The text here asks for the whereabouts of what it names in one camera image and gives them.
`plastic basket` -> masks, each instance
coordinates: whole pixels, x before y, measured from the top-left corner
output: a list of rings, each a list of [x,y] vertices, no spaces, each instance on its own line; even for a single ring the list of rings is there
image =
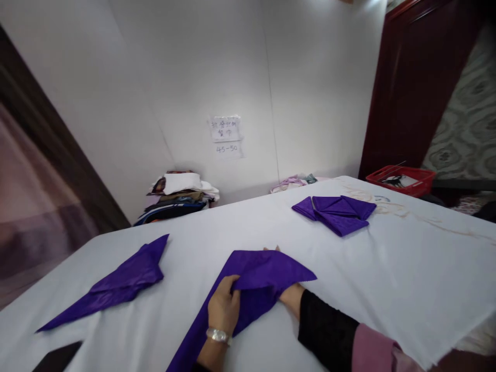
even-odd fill
[[[381,182],[382,179],[401,175],[416,179],[418,180],[418,182],[404,188],[397,188]],[[372,173],[371,175],[368,175],[367,177],[365,177],[365,179],[367,180],[367,182],[382,186],[386,189],[394,190],[413,197],[421,197],[425,194],[430,193],[430,189],[432,188],[432,180],[434,179],[435,175],[436,172],[433,172],[431,170],[427,171],[424,169],[409,168],[399,165],[388,165],[385,166],[383,169],[380,169]]]

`pink sleeve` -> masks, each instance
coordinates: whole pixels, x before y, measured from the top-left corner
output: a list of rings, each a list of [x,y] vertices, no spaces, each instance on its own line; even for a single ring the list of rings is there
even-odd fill
[[[351,371],[422,372],[422,369],[401,351],[396,341],[360,324],[353,340]]]

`folded purple napkin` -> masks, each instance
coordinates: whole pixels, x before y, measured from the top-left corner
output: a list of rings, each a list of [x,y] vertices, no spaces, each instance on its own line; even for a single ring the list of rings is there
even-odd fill
[[[340,196],[314,196],[312,200],[315,205],[316,210],[326,210],[331,205],[333,205],[338,200],[341,200]]]
[[[315,209],[312,206],[310,197],[303,199],[298,204],[292,206],[296,212],[322,222],[338,236],[343,237],[354,231],[368,226],[366,221],[377,207],[374,203],[356,200],[348,196],[314,196],[312,198]]]
[[[341,195],[341,197],[355,210],[360,220],[366,220],[367,218],[369,218],[372,212],[377,207],[377,204],[374,203],[356,200],[344,195]]]
[[[122,302],[132,301],[141,290],[162,280],[164,274],[159,261],[168,237],[169,234],[143,245],[115,271],[92,286],[87,294],[36,332],[47,331]]]
[[[328,213],[315,212],[317,219],[329,229],[333,230],[339,237],[346,236],[354,231],[360,230],[362,227],[368,226],[367,221],[361,221],[354,218],[343,217]]]
[[[190,371],[208,329],[208,302],[223,277],[240,275],[232,289],[241,290],[239,319],[233,337],[269,311],[284,290],[296,282],[317,279],[315,274],[278,251],[234,251],[231,253],[188,333],[174,355],[167,372]]]
[[[312,221],[317,220],[315,218],[314,207],[312,206],[312,198],[311,197],[303,199],[301,202],[293,205],[291,208],[293,210],[295,210],[296,212],[298,212],[299,214],[304,215],[308,219],[311,219]]]

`wristwatch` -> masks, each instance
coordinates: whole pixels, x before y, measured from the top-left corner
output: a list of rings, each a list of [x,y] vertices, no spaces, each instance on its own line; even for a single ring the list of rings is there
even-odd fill
[[[224,331],[219,331],[215,328],[207,329],[207,337],[211,338],[214,341],[225,343],[228,346],[231,346],[231,344],[233,343],[232,337],[230,337]]]

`paper sign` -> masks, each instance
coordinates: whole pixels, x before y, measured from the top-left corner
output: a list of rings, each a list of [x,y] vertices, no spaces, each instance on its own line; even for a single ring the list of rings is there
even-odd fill
[[[218,159],[244,158],[241,141],[216,143],[215,152]]]
[[[212,141],[228,142],[241,140],[242,138],[239,134],[240,123],[241,118],[238,115],[212,117],[208,122]]]

